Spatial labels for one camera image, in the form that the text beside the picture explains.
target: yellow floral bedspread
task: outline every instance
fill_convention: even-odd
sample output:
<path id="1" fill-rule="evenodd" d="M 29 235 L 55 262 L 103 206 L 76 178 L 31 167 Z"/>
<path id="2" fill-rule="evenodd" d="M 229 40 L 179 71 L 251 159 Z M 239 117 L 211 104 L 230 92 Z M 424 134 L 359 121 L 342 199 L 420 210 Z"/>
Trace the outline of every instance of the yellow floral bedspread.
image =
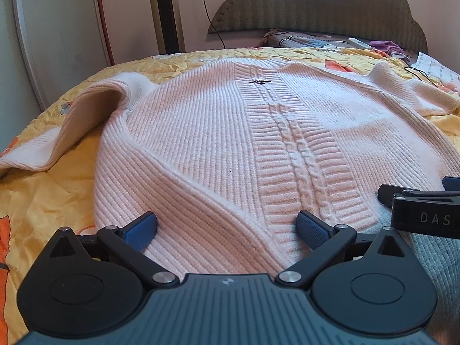
<path id="1" fill-rule="evenodd" d="M 7 151 L 61 125 L 75 96 L 92 82 L 119 72 L 139 72 L 152 82 L 161 84 L 208 61 L 231 57 L 275 57 L 322 68 L 325 67 L 325 61 L 335 61 L 360 74 L 367 74 L 378 61 L 388 61 L 393 71 L 402 78 L 413 77 L 404 70 L 405 64 L 400 60 L 359 49 L 345 49 L 343 53 L 313 48 L 227 49 L 149 57 L 106 68 L 73 87 L 33 120 L 12 141 Z M 460 151 L 460 118 L 446 115 L 428 119 Z M 10 269 L 9 273 L 0 269 L 0 345 L 14 344 L 27 333 L 16 307 L 16 291 L 55 230 L 66 225 L 80 234 L 95 231 L 92 213 L 93 173 L 101 131 L 100 126 L 90 132 L 47 172 L 12 169 L 0 179 L 0 262 L 6 263 Z"/>

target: logo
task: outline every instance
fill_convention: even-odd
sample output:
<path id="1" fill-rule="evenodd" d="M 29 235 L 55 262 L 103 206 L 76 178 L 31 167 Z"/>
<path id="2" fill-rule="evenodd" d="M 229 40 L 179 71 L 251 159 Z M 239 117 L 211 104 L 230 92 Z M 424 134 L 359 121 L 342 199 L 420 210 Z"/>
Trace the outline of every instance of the logo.
<path id="1" fill-rule="evenodd" d="M 439 222 L 441 222 L 443 226 L 449 226 L 450 215 L 445 215 L 443 219 L 442 216 L 438 217 L 437 214 L 434 214 L 434 216 L 432 217 L 432 214 L 428 215 L 428 213 L 423 212 L 420 216 L 420 223 L 430 223 L 431 225 L 439 225 Z"/>
<path id="2" fill-rule="evenodd" d="M 235 282 L 235 280 L 233 280 L 233 279 L 231 279 L 231 278 L 229 278 L 229 277 L 226 278 L 226 279 L 224 279 L 224 280 L 221 280 L 221 281 L 222 281 L 222 284 L 227 285 L 227 287 L 228 287 L 229 285 L 232 285 L 232 284 Z"/>

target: white remote control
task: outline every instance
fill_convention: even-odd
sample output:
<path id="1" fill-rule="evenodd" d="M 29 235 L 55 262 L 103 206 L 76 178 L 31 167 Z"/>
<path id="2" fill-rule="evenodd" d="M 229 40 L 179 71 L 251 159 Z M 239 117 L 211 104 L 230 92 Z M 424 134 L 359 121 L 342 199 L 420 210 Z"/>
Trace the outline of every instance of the white remote control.
<path id="1" fill-rule="evenodd" d="M 355 39 L 355 38 L 349 38 L 348 42 L 353 45 L 355 48 L 358 49 L 367 49 L 371 50 L 372 47 L 370 45 L 367 45 L 366 43 L 363 43 L 361 40 Z"/>

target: wall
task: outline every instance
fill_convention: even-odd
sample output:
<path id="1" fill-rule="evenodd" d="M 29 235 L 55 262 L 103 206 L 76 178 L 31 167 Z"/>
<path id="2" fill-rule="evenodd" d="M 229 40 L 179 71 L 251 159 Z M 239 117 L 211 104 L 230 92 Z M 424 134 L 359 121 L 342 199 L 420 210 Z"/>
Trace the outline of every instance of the wall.
<path id="1" fill-rule="evenodd" d="M 206 0 L 211 18 L 225 0 Z M 408 0 L 412 14 L 427 36 L 430 54 L 460 72 L 460 0 Z M 116 61 L 147 57 L 156 48 L 149 0 L 103 0 Z M 202 0 L 179 0 L 187 51 L 220 49 L 216 35 L 207 35 L 209 22 Z M 229 48 L 258 44 L 261 32 L 223 34 Z"/>
<path id="2" fill-rule="evenodd" d="M 13 1 L 0 0 L 0 153 L 40 109 L 22 60 Z"/>
<path id="3" fill-rule="evenodd" d="M 150 0 L 102 0 L 116 63 L 158 54 Z"/>
<path id="4" fill-rule="evenodd" d="M 408 0 L 431 57 L 460 73 L 460 0 Z"/>
<path id="5" fill-rule="evenodd" d="M 209 16 L 212 19 L 225 0 L 206 0 Z M 185 47 L 187 51 L 221 49 L 222 43 L 217 35 L 207 35 L 209 21 L 203 0 L 179 0 Z M 265 32 L 239 32 L 221 34 L 227 48 L 255 47 Z"/>

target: blue gripper pad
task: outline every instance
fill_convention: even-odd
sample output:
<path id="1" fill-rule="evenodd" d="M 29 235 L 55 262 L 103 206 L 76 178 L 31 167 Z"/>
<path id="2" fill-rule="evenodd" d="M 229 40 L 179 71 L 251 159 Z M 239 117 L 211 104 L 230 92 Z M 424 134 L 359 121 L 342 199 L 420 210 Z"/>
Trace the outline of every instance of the blue gripper pad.
<path id="1" fill-rule="evenodd" d="M 442 185 L 448 192 L 460 191 L 460 177 L 446 176 L 442 180 Z"/>
<path id="2" fill-rule="evenodd" d="M 153 212 L 146 212 L 139 218 L 120 228 L 118 236 L 138 252 L 143 252 L 151 243 L 158 229 L 158 221 Z"/>
<path id="3" fill-rule="evenodd" d="M 298 214 L 295 226 L 298 237 L 300 237 L 311 250 L 319 248 L 335 235 L 334 227 L 327 225 L 306 210 L 302 210 Z"/>

